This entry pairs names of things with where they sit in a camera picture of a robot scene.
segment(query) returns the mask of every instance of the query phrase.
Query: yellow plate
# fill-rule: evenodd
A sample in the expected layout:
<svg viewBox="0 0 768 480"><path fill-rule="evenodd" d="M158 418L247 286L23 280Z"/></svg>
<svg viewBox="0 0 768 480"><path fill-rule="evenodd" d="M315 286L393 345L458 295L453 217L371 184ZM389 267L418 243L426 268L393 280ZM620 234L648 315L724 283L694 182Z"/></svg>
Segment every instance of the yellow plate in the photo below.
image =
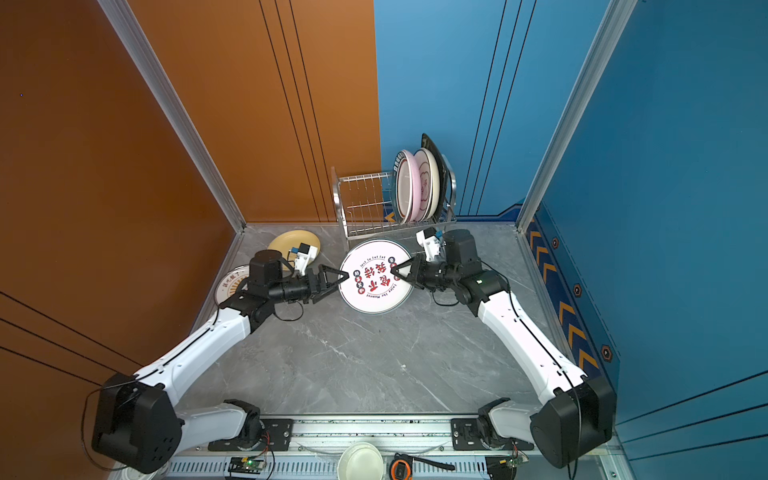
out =
<svg viewBox="0 0 768 480"><path fill-rule="evenodd" d="M290 252L290 249L294 247L298 248L301 243L306 243L311 247L317 247L317 254L320 255L320 239L317 238L317 235L314 233L308 232L306 230L291 230L290 232L285 232L282 235L278 235L275 240L272 240L272 243L270 243L267 249L277 250L278 252L282 253L283 258L290 261L293 265L293 260L296 258L296 256L291 255L288 257L288 253Z"/></svg>

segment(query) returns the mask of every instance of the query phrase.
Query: dish rack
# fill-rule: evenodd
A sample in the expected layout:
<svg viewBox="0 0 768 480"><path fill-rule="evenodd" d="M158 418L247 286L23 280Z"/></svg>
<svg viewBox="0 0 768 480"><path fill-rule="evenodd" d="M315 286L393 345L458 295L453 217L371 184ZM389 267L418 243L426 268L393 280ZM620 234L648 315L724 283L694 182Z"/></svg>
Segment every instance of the dish rack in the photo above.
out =
<svg viewBox="0 0 768 480"><path fill-rule="evenodd" d="M435 215L420 222L398 223L392 208L392 186L394 172L337 177L331 167L333 203L339 227L346 239L346 249L356 240L373 237L410 237L418 230L435 227L444 230L456 222L456 176L445 157L442 157L445 172L449 176L450 192L440 199Z"/></svg>

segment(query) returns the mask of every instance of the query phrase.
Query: blue wall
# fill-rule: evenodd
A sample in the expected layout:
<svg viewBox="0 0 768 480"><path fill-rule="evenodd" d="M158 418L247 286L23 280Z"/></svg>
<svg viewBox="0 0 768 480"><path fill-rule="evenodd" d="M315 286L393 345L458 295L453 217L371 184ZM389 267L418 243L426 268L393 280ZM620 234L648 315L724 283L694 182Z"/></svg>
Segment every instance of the blue wall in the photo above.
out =
<svg viewBox="0 0 768 480"><path fill-rule="evenodd" d="M607 4L376 0L382 168L425 132L456 172L460 214L518 203Z"/></svg>
<svg viewBox="0 0 768 480"><path fill-rule="evenodd" d="M765 2L638 2L545 195L638 480L765 476L735 452L768 435L767 32Z"/></svg>

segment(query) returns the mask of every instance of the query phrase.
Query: wire rack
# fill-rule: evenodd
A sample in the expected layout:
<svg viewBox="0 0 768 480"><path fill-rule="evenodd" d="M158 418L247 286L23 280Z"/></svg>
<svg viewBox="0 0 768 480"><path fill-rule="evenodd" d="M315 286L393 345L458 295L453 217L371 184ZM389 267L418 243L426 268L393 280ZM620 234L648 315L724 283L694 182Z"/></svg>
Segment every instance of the wire rack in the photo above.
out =
<svg viewBox="0 0 768 480"><path fill-rule="evenodd" d="M440 199L438 211L431 218L421 222L398 223L392 205L392 186L394 172L337 177L336 169L331 167L333 176L333 203L339 227L346 239L346 249L356 240L372 237L409 237L426 227L444 227L456 222L454 206L456 203L456 176L451 165L442 158L445 172L449 177L450 192Z"/></svg>

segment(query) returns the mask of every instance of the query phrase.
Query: orange wall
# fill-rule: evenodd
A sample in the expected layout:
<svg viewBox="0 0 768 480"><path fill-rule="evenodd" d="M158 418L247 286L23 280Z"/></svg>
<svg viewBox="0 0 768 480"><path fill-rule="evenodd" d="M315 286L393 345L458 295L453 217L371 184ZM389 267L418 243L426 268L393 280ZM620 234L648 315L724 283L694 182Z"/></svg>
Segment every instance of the orange wall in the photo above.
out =
<svg viewBox="0 0 768 480"><path fill-rule="evenodd" d="M233 231L97 2L0 2L0 64L0 291L129 358L0 296L107 366L0 322L1 347L84 378L0 349L0 476L102 478L85 393L188 334Z"/></svg>
<svg viewBox="0 0 768 480"><path fill-rule="evenodd" d="M334 221L379 171L372 0L130 0L249 222Z"/></svg>

